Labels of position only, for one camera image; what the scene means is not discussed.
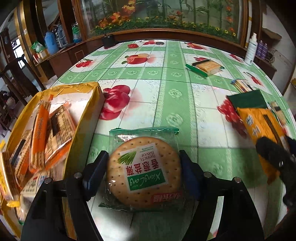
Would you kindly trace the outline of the dark green snack pack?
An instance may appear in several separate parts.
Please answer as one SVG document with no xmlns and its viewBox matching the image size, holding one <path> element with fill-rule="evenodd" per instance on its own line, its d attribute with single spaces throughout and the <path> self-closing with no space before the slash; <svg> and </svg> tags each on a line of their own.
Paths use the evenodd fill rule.
<svg viewBox="0 0 296 241">
<path fill-rule="evenodd" d="M 249 91 L 234 95 L 227 95 L 234 109 L 237 108 L 267 108 L 266 101 L 260 90 Z"/>
</svg>

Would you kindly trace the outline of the round french flavor cracker pack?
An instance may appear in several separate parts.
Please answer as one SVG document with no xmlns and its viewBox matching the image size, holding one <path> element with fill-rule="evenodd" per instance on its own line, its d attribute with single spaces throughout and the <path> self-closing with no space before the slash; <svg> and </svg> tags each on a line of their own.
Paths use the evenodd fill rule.
<svg viewBox="0 0 296 241">
<path fill-rule="evenodd" d="M 180 209 L 184 185 L 173 126 L 109 132 L 109 160 L 100 207 L 124 211 Z"/>
</svg>

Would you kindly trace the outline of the orange cracker pack with barcode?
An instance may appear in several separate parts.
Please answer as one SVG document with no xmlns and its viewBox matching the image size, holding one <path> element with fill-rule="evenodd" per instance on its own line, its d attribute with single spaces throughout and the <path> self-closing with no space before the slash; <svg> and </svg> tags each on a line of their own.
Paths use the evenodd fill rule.
<svg viewBox="0 0 296 241">
<path fill-rule="evenodd" d="M 46 133 L 50 107 L 50 100 L 42 100 L 38 106 L 31 140 L 29 160 L 29 171 L 31 173 L 36 173 L 45 166 Z"/>
</svg>

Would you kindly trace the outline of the orange cracker pack in box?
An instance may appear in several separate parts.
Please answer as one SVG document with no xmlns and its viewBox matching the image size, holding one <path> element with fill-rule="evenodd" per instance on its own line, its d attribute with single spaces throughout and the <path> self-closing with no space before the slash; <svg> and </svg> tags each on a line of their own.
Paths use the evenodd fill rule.
<svg viewBox="0 0 296 241">
<path fill-rule="evenodd" d="M 66 102 L 55 109 L 48 119 L 45 146 L 45 169 L 51 169 L 65 160 L 76 132 L 76 125 Z"/>
</svg>

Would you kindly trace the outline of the green snack bag on cabinet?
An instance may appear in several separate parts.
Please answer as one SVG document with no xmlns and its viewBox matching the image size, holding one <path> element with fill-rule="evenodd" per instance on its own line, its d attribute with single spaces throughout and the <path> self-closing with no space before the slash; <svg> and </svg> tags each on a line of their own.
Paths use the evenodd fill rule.
<svg viewBox="0 0 296 241">
<path fill-rule="evenodd" d="M 31 48 L 38 54 L 44 51 L 46 52 L 46 48 L 42 44 L 40 44 L 38 41 L 34 42 Z"/>
</svg>

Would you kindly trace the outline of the floral glass partition panel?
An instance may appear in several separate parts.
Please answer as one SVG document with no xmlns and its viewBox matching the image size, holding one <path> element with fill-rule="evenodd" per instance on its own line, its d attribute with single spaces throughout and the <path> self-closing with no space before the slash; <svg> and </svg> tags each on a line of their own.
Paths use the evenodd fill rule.
<svg viewBox="0 0 296 241">
<path fill-rule="evenodd" d="M 135 29 L 180 29 L 232 42 L 241 35 L 246 1 L 79 1 L 88 37 Z"/>
</svg>

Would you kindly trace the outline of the grey thermos jug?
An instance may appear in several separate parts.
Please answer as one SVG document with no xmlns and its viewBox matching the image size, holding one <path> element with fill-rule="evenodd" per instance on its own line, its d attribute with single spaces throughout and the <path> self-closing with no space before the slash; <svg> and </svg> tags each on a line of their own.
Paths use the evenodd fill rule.
<svg viewBox="0 0 296 241">
<path fill-rule="evenodd" d="M 57 25 L 56 39 L 60 45 L 60 48 L 63 48 L 67 44 L 66 36 L 61 24 Z"/>
</svg>

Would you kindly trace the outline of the purple bottle right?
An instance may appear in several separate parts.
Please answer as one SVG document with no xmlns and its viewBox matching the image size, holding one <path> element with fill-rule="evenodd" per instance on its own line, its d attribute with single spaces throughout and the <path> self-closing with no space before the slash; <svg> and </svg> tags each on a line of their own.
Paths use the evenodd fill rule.
<svg viewBox="0 0 296 241">
<path fill-rule="evenodd" d="M 263 46 L 262 46 L 262 51 L 261 51 L 261 59 L 265 59 L 266 56 L 267 56 L 267 53 L 268 53 L 268 46 L 267 44 L 265 43 Z"/>
</svg>

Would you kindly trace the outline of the green edged cracker pack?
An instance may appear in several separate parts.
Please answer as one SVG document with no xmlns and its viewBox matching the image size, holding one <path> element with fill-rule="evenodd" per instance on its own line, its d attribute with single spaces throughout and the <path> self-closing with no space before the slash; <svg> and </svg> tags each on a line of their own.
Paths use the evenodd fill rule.
<svg viewBox="0 0 296 241">
<path fill-rule="evenodd" d="M 205 58 L 199 58 L 194 63 L 186 64 L 186 67 L 204 78 L 214 75 L 224 69 L 224 67 L 217 62 Z"/>
</svg>

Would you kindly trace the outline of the small black cup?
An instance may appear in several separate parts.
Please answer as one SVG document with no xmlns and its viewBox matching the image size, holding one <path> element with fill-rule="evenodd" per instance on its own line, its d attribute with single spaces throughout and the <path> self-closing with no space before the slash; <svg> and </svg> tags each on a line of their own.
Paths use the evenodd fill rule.
<svg viewBox="0 0 296 241">
<path fill-rule="evenodd" d="M 102 38 L 102 43 L 105 49 L 111 48 L 116 45 L 116 40 L 114 35 L 105 35 Z"/>
</svg>

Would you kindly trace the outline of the wooden chair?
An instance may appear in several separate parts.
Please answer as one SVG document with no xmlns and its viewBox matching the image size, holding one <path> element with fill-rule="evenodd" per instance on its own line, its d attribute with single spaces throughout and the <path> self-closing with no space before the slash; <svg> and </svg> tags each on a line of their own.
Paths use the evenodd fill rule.
<svg viewBox="0 0 296 241">
<path fill-rule="evenodd" d="M 36 75 L 32 67 L 27 63 L 25 60 L 25 54 L 22 54 L 22 56 L 14 59 L 13 61 L 9 62 L 3 70 L 1 70 L 1 78 L 3 78 L 5 84 L 8 86 L 10 91 L 14 93 L 14 95 L 18 98 L 18 100 L 26 106 L 28 102 L 25 100 L 24 95 L 22 95 L 19 92 L 19 89 L 22 89 L 22 91 L 26 94 L 26 97 L 32 96 L 34 97 L 39 90 L 37 90 L 36 86 L 27 78 L 27 76 L 23 73 L 22 69 L 19 66 L 19 62 L 23 62 L 29 72 L 34 76 L 34 79 L 38 83 L 40 89 L 42 91 L 46 90 L 46 87 L 43 85 L 39 77 Z M 8 79 L 6 76 L 6 72 L 10 71 L 14 80 L 16 81 L 17 88 L 12 84 L 12 82 Z"/>
</svg>

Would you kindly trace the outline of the salted egg yolk biscuit pack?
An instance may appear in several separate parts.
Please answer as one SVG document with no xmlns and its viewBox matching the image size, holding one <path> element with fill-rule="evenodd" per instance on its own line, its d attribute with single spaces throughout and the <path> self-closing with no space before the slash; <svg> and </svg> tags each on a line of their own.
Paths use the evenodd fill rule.
<svg viewBox="0 0 296 241">
<path fill-rule="evenodd" d="M 30 206 L 42 185 L 43 181 L 50 177 L 50 171 L 42 171 L 34 174 L 32 178 L 25 184 L 20 194 L 20 205 L 15 207 L 15 213 L 18 222 L 23 225 L 29 212 Z"/>
</svg>

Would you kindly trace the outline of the white spray bottle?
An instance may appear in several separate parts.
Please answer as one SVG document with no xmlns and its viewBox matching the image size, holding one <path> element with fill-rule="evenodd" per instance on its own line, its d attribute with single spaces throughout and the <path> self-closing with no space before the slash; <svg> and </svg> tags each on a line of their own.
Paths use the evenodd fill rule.
<svg viewBox="0 0 296 241">
<path fill-rule="evenodd" d="M 244 58 L 244 62 L 247 65 L 252 65 L 255 55 L 256 55 L 257 45 L 258 45 L 257 34 L 253 33 L 251 38 L 249 39 L 247 52 L 246 52 L 246 55 Z"/>
</svg>

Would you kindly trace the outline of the yellow orange snack pack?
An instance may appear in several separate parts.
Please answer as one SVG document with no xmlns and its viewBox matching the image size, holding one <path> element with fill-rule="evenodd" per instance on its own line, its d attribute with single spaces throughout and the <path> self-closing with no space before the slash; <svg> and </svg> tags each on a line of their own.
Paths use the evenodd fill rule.
<svg viewBox="0 0 296 241">
<path fill-rule="evenodd" d="M 255 145 L 259 138 L 267 137 L 285 150 L 288 150 L 285 132 L 269 109 L 238 108 L 237 111 Z M 294 171 L 278 171 L 267 160 L 260 156 L 260 154 L 258 154 L 258 156 L 262 169 L 267 176 L 268 184 L 271 184 L 279 177 L 285 185 L 293 185 L 295 182 L 293 178 Z"/>
</svg>

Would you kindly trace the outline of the purple bottle left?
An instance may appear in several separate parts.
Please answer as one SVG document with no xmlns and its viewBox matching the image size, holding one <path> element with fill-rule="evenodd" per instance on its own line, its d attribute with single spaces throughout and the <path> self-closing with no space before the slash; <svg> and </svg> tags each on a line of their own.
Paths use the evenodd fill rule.
<svg viewBox="0 0 296 241">
<path fill-rule="evenodd" d="M 263 44 L 262 40 L 260 40 L 260 42 L 257 45 L 257 50 L 256 50 L 256 56 L 259 58 L 261 57 L 263 46 L 264 46 L 264 44 Z"/>
</svg>

